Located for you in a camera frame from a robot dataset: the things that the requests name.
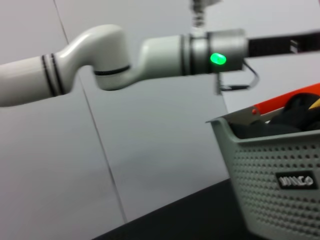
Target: orange object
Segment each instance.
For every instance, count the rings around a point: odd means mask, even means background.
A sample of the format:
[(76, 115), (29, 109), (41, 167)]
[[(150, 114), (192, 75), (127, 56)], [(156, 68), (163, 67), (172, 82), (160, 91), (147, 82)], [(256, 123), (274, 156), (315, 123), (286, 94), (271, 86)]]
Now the orange object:
[(258, 104), (255, 104), (254, 106), (258, 109), (258, 111), (261, 115), (267, 114), (267, 113), (270, 113), (274, 110), (283, 108), (292, 96), (294, 96), (296, 94), (300, 94), (300, 93), (320, 95), (320, 83), (306, 86), (304, 88), (300, 88), (295, 91), (288, 92), (286, 94), (271, 98), (267, 101), (263, 101)]

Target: perforated basket side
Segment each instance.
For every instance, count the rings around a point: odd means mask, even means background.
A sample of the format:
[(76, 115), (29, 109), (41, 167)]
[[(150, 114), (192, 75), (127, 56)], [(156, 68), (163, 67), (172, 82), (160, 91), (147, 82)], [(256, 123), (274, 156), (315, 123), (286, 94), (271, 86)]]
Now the perforated basket side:
[(320, 191), (280, 189), (276, 173), (312, 171), (320, 186), (320, 130), (239, 139), (211, 122), (248, 229), (271, 240), (320, 239)]

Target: gray wall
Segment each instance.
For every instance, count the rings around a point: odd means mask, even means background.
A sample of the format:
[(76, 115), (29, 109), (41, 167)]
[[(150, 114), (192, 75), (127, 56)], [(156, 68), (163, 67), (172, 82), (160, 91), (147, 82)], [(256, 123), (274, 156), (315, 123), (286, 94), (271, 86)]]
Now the gray wall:
[[(56, 52), (88, 28), (117, 24), (127, 32), (135, 65), (144, 39), (190, 31), (188, 0), (55, 2), (58, 12), (54, 0), (0, 3), (0, 64)], [(317, 0), (224, 0), (208, 10), (207, 22), (209, 30), (241, 27), (256, 37), (319, 28), (319, 17)], [(261, 82), (226, 94), (227, 109), (317, 82), (316, 62), (318, 54), (250, 60)], [(223, 77), (227, 83), (252, 78), (248, 72)], [(106, 92), (90, 67), (79, 72), (71, 94), (0, 109), (0, 239), (88, 240), (226, 179), (205, 124), (226, 112), (211, 76)]]
[[(66, 45), (53, 1), (0, 2), (0, 64)], [(0, 109), (0, 239), (89, 240), (124, 223), (81, 83)]]
[[(132, 64), (146, 38), (190, 32), (186, 0), (57, 0), (66, 35), (102, 24), (127, 33)], [(79, 77), (88, 96), (128, 221), (228, 177), (205, 121), (224, 115), (212, 76), (150, 80), (127, 89), (97, 88), (90, 67)]]

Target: green light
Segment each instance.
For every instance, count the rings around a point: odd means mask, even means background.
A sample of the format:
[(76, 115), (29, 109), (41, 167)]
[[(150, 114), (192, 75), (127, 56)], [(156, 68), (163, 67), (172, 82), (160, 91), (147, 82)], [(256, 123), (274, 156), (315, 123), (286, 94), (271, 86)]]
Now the green light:
[(220, 53), (213, 53), (210, 57), (211, 62), (218, 65), (223, 65), (226, 63), (227, 58)]

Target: black cable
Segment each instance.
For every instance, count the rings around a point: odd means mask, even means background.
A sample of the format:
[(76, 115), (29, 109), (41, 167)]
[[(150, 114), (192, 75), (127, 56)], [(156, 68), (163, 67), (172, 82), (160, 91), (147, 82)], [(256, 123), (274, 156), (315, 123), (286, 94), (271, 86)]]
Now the black cable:
[(249, 85), (223, 85), (220, 87), (221, 91), (248, 90), (254, 88), (258, 84), (260, 80), (259, 74), (246, 61), (243, 61), (243, 64), (254, 74), (252, 82)]

